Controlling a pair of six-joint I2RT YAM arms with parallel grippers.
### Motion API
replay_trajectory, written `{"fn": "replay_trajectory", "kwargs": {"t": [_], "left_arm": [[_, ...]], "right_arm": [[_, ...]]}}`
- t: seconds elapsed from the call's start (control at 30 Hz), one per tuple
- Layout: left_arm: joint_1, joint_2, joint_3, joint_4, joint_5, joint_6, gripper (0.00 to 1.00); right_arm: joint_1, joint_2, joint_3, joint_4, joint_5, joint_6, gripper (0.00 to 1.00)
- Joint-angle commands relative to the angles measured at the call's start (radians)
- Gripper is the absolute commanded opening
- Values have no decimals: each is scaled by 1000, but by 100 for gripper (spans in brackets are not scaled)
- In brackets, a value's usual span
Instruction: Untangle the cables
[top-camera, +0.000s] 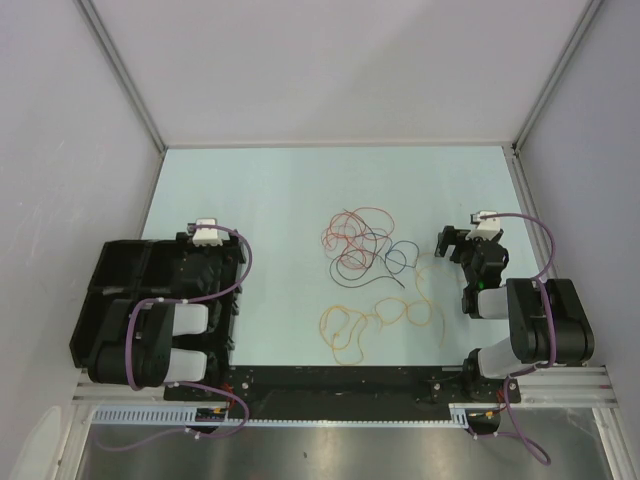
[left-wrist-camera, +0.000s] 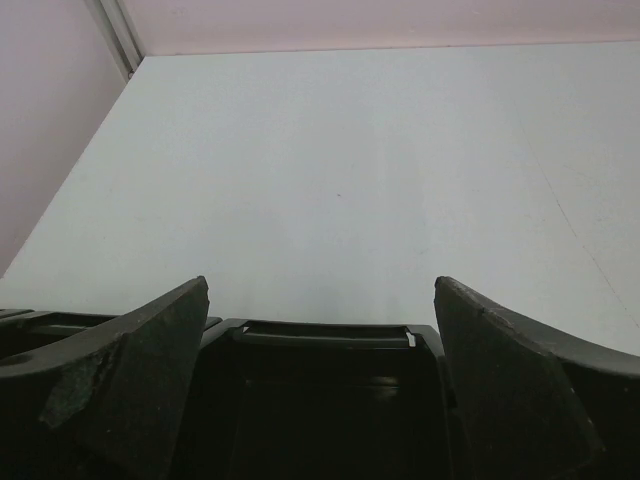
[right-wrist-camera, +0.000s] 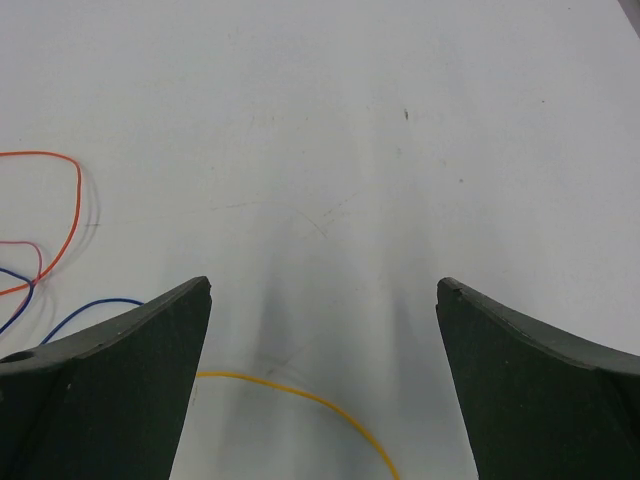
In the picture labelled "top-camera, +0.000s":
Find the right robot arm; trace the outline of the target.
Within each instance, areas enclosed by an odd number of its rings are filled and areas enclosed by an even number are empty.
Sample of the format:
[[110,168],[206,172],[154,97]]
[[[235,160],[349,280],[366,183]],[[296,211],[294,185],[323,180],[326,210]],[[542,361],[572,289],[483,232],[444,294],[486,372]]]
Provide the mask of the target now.
[[437,236],[434,255],[449,254],[466,286],[462,312],[475,320],[505,320],[507,337],[472,350],[461,372],[449,380],[473,402],[497,396],[510,374],[531,373],[556,364],[575,366],[589,360],[595,338],[573,282],[508,278],[508,250],[499,227],[458,229],[447,225]]

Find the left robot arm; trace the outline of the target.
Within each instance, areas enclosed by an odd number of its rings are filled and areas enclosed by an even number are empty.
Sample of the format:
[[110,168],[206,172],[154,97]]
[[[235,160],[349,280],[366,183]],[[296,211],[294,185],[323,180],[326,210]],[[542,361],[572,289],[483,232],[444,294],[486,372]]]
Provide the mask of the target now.
[[248,249],[230,235],[198,245],[116,240],[103,245],[70,340],[92,382],[142,389],[186,382],[214,397],[229,367]]

